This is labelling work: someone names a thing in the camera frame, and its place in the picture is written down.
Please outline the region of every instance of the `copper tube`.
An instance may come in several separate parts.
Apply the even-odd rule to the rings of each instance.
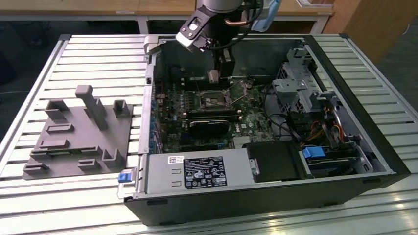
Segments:
[[[225,24],[233,27],[246,26],[249,23],[247,21],[230,21],[229,19],[225,20]]]

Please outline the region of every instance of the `green circuit board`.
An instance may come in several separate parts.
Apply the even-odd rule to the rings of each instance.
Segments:
[[[263,88],[265,85],[251,86],[247,79],[234,79],[231,87],[222,91],[170,89],[165,99],[159,101],[163,152],[231,149],[235,148],[235,137],[249,137],[251,142],[273,141],[274,133],[261,104]],[[227,101],[217,99],[218,97],[225,97]],[[205,139],[190,136],[183,113],[202,110],[239,110],[239,121],[230,122],[227,134]]]

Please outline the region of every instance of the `aluminum extrusion table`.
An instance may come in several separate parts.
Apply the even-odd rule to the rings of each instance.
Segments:
[[[413,172],[390,187],[340,206],[147,227],[118,198],[118,174],[23,180],[23,167],[47,119],[47,100],[63,98],[68,106],[83,105],[74,95],[80,84],[95,87],[94,96],[102,98],[103,104],[115,99],[134,104],[127,167],[137,165],[147,69],[145,38],[146,35],[72,35],[59,40],[0,145],[0,234],[417,232],[418,114],[353,41],[340,35],[318,35],[315,39]]]

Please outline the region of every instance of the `blue release tab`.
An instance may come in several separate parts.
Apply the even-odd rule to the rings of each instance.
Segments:
[[[253,31],[259,31],[259,32],[267,31],[267,29],[270,28],[270,25],[274,21],[277,11],[279,10],[281,3],[282,3],[282,0],[273,0],[271,1],[270,6],[269,6],[267,18],[254,22],[253,27],[251,27]]]
[[[302,153],[303,153],[305,158],[320,158],[320,157],[326,156],[326,153],[322,147],[306,147],[302,150]]]
[[[133,173],[121,173],[118,181],[119,183],[130,183],[133,181]]]

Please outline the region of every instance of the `warning label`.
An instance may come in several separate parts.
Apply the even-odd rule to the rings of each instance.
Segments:
[[[185,159],[183,165],[187,189],[227,186],[222,157]]]

